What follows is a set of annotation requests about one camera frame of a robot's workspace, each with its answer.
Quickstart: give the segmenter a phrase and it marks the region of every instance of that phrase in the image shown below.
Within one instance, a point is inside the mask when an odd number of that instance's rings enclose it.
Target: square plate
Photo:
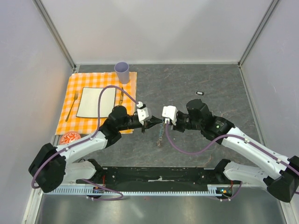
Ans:
[[[82,97],[77,112],[80,118],[97,118],[98,117],[98,100],[103,88],[84,87]],[[106,89],[101,97],[100,117],[107,118],[111,113],[115,103],[115,88]]]

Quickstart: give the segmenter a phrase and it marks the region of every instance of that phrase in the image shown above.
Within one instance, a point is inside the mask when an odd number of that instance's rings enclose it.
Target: plastic cup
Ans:
[[[118,62],[114,66],[114,70],[118,76],[118,79],[122,84],[127,84],[130,81],[129,77],[129,65],[125,62]]]

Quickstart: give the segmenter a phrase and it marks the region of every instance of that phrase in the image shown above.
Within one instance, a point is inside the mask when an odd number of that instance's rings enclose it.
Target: placemat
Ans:
[[[130,82],[122,84],[115,72],[102,72],[102,73],[74,73],[70,76],[67,85],[67,90],[64,99],[64,105],[61,111],[59,123],[56,129],[56,135],[65,134],[70,131],[78,132],[79,134],[91,134],[97,128],[96,118],[78,118],[76,117],[78,107],[80,104],[83,87],[91,88],[104,88],[108,85],[116,85],[123,87],[123,89],[130,94],[133,98],[136,98],[136,80],[137,72],[130,72]],[[75,91],[79,92],[78,99],[75,100],[74,106],[71,110],[68,121],[66,122],[67,115],[70,112],[71,105],[74,101]],[[115,105],[118,105],[121,97],[121,91],[116,90]],[[135,112],[135,103],[123,95],[122,106],[126,107],[128,114],[133,115]],[[101,125],[106,118],[101,118]],[[121,133],[133,133],[133,130],[121,131]]]

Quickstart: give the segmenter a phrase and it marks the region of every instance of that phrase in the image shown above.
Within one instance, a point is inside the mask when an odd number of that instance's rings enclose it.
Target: table surface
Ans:
[[[110,72],[113,65],[81,65],[79,72]],[[213,114],[222,116],[243,132],[258,140],[256,126],[250,110],[242,78],[236,64],[155,64],[131,65],[137,71],[138,101],[161,117],[163,106],[175,105],[187,112],[185,105],[200,98]],[[160,125],[146,130],[135,129],[133,134],[124,134],[114,145],[85,156],[93,158],[103,166],[147,166],[147,167],[215,167],[221,159],[230,159],[240,164],[252,165],[235,151],[213,145],[201,155],[189,156],[176,151],[166,136],[161,147],[156,146]],[[170,132],[173,141],[182,149],[196,152],[206,146],[199,131]]]

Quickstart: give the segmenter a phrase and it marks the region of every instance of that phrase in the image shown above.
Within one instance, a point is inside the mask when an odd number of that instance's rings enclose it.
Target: red bowl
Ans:
[[[78,140],[80,138],[81,138],[81,136],[80,136],[80,134],[78,132],[68,132],[68,133],[65,133],[61,137],[59,144],[60,145],[68,144],[68,143],[76,141],[76,140]]]

